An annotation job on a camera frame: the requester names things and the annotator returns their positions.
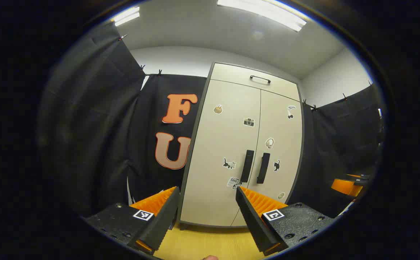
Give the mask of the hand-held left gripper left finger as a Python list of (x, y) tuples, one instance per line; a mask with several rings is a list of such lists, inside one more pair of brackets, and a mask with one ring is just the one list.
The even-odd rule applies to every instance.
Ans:
[(172, 224), (180, 188), (171, 187), (132, 205), (115, 203), (84, 220), (111, 239), (153, 255)]

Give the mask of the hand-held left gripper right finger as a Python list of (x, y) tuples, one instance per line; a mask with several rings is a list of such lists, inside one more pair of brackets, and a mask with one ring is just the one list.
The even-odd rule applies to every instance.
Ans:
[(298, 247), (335, 221), (304, 203), (286, 205), (245, 187), (237, 188), (235, 201), (264, 256)]

